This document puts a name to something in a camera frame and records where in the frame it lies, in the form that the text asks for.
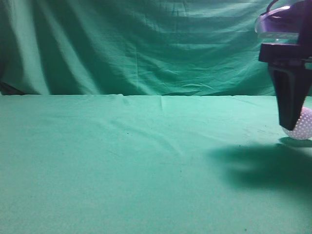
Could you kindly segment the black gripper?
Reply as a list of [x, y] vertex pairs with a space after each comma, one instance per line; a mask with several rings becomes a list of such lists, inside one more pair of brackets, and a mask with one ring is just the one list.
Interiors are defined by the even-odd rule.
[[[275, 3], [277, 3], [276, 0], [271, 1], [262, 14], [273, 10], [272, 7]], [[259, 61], [261, 62], [289, 61], [291, 65], [303, 63], [299, 66], [268, 65], [277, 100], [279, 124], [289, 131], [294, 130], [300, 118], [305, 98], [312, 86], [312, 71], [304, 65], [312, 62], [312, 2], [296, 0], [292, 4], [286, 5], [293, 4], [300, 7], [302, 13], [298, 39], [265, 42], [261, 44], [259, 52]]]

